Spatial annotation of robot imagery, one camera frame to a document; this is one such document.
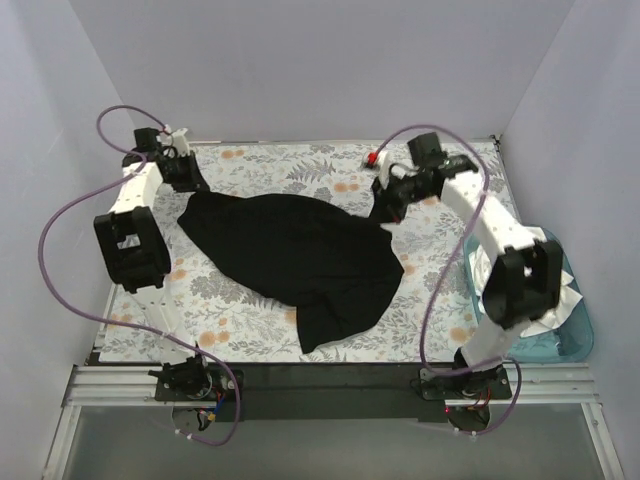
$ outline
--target white bracket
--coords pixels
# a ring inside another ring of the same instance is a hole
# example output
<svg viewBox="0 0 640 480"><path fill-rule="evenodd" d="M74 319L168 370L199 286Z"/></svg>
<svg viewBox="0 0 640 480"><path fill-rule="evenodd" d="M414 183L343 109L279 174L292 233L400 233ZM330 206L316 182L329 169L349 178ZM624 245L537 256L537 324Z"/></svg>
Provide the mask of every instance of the white bracket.
<svg viewBox="0 0 640 480"><path fill-rule="evenodd" d="M138 167L140 164L134 163L122 169L123 176L134 175L134 177L120 187L120 193L110 212L130 212L136 207L153 209L156 192L162 185L162 175L154 162L147 163L140 172L135 173Z"/></svg>
<svg viewBox="0 0 640 480"><path fill-rule="evenodd" d="M463 172L444 182L440 200L467 223L478 206L481 192L482 175ZM535 244L533 234L513 218L504 205L491 194L487 194L473 235L487 252L491 265L504 253L506 247L520 250Z"/></svg>
<svg viewBox="0 0 640 480"><path fill-rule="evenodd" d="M155 286L140 288L131 296L140 306L149 325L171 334L189 345L194 345L193 338L187 332L182 317L178 313L167 282L163 288ZM193 352L166 338L161 338L158 341L162 352L161 358L158 360L162 363L181 363L193 355Z"/></svg>
<svg viewBox="0 0 640 480"><path fill-rule="evenodd" d="M483 366L479 370L490 370L502 363L513 343L520 334L531 326L531 321L524 320L509 330L491 321L485 313L478 322L478 328L467 343L462 346L462 356L467 365L473 366L489 358L498 358L495 362Z"/></svg>
<svg viewBox="0 0 640 480"><path fill-rule="evenodd" d="M163 145L165 146L173 146L178 152L179 157L184 157L191 153L191 148L189 147L189 142L187 141L187 128L179 128L175 132L169 133L168 141L164 141Z"/></svg>
<svg viewBox="0 0 640 480"><path fill-rule="evenodd" d="M375 168L378 170L378 179L382 188L387 188L389 185L389 176L391 175L391 169L395 166L402 169L402 176L408 171L415 171L415 167L405 165L404 163L394 162L393 155L389 150L382 150L376 157L373 163L369 161L369 154L365 155L362 164L367 168Z"/></svg>

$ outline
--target table surface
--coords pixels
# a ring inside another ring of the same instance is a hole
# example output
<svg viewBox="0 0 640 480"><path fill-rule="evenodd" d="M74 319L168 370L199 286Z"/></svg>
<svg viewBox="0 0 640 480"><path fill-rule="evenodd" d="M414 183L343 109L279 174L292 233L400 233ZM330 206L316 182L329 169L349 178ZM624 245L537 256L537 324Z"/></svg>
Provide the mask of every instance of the table surface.
<svg viewBox="0 0 640 480"><path fill-rule="evenodd" d="M473 144L491 172L490 189L514 213L499 157L491 142ZM366 144L216 145L195 147L212 190L251 197L293 193L319 198L357 215L368 215L374 173L361 160ZM391 145L394 159L409 164L404 144ZM450 153L463 152L447 144ZM303 355L295 308L266 299L222 275L189 240L176 220L189 194L163 185L154 205L156 221L172 258L170 288L187 330L205 350L229 362L415 362L420 326L436 279L464 225L447 207L427 199L409 207L393 233L392 248L405 269L398 291L378 324L362 334ZM118 289L111 316L144 323L133 299ZM454 264L438 297L426 339L428 357L451 361L473 333L476 319L462 258ZM102 362L157 361L157 339L138 330L108 327Z"/></svg>

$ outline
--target black cloth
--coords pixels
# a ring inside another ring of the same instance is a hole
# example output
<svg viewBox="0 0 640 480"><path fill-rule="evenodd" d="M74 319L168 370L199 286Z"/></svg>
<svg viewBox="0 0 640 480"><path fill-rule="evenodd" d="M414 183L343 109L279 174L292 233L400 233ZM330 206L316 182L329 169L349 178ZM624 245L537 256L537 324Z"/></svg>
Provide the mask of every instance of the black cloth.
<svg viewBox="0 0 640 480"><path fill-rule="evenodd" d="M223 274L297 307L303 353L373 327L404 273L391 233L315 198L198 192L178 224Z"/></svg>

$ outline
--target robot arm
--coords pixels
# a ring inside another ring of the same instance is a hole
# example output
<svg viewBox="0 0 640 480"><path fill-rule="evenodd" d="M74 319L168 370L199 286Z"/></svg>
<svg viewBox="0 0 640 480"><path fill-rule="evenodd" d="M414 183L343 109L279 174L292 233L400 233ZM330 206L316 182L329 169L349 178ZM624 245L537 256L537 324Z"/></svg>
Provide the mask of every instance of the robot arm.
<svg viewBox="0 0 640 480"><path fill-rule="evenodd" d="M482 176L465 155L442 151L435 133L408 143L414 167L393 174L391 153L369 155L365 167L378 168L372 190L370 217L379 222L400 222L410 203L437 196L466 223L482 195ZM562 249L555 241L540 242L504 206L488 194L473 234L493 265L482 299L486 314L471 339L456 352L455 368L471 366L486 377L501 364L474 367L491 358L503 358L532 321L558 305Z"/></svg>
<svg viewBox="0 0 640 480"><path fill-rule="evenodd" d="M185 133L186 129L168 133L168 144L162 144L158 130L135 130L135 150L145 153L148 162L135 173L140 158L124 158L123 175L135 176L121 187L109 212L94 219L94 229L111 280L131 294L148 324L193 344L166 281L171 258L152 214L162 183L176 192L209 191ZM163 363L182 362L191 356L166 339L161 342Z"/></svg>

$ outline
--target blue bin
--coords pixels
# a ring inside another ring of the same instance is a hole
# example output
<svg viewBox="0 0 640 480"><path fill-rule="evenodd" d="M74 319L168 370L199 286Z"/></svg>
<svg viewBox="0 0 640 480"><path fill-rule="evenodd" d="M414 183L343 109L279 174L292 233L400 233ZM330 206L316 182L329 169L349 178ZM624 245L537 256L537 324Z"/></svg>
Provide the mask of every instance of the blue bin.
<svg viewBox="0 0 640 480"><path fill-rule="evenodd" d="M558 240L551 232L542 229L547 239ZM473 286L473 278L471 276L471 264L469 263L469 254L475 252L478 248L478 240L471 236L464 243L464 264L467 271L467 283L471 292L473 301L473 310L476 319L479 321L482 317L478 306L479 298L475 294ZM562 260L562 268L565 272L571 274L574 280L569 286L576 292L580 292L575 275L569 265L567 256L564 255ZM520 338L509 351L509 355L519 362L523 363L570 363L581 362L591 352L593 348L593 328L591 320L584 304L584 299L576 305L571 315L559 328L535 335L528 338Z"/></svg>

